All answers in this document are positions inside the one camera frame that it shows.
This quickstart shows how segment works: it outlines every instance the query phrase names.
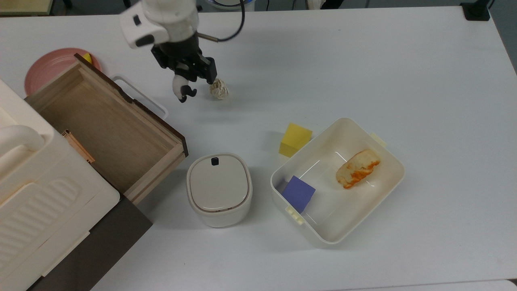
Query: white appliance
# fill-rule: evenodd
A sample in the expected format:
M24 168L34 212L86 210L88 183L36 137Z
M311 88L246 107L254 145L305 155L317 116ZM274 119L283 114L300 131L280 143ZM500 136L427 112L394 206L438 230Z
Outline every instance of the white appliance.
M246 217L253 186L248 166L236 154L197 159L187 172L190 206L211 227L234 225Z
M119 193L0 80L0 290L48 274Z

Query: bread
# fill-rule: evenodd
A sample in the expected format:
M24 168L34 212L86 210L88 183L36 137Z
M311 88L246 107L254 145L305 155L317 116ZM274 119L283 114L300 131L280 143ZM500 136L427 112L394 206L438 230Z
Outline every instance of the bread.
M343 185L343 188L349 189L371 174L373 167L380 162L379 157L372 150L360 151L339 168L336 172L336 180Z

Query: crumpled paper ball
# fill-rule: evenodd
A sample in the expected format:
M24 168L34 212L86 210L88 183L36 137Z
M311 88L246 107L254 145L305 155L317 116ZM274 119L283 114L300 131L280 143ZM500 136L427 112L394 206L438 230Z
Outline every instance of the crumpled paper ball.
M228 88L221 79L215 79L214 83L210 85L209 89L210 94L219 100L223 100L228 97Z

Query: white lidded container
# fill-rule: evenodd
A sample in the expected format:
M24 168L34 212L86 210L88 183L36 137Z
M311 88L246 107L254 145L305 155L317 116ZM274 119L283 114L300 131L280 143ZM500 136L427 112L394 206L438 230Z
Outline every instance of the white lidded container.
M344 189L336 181L336 172L364 149L373 150L381 163L361 182ZM316 189L302 213L281 195L293 176ZM278 209L313 246L326 248L342 241L403 177L404 166L395 156L353 120L341 118L275 171L270 182Z
M119 193L0 80L0 290L47 275Z
M250 210L252 194L250 171L238 155L201 157L187 172L190 206L208 226L240 222Z

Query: container lid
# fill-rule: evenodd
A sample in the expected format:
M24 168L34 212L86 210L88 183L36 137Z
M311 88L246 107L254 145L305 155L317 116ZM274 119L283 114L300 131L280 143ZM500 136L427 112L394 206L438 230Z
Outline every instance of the container lid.
M190 172L190 193L204 211L224 211L241 204L249 192L248 172L233 154L208 156Z

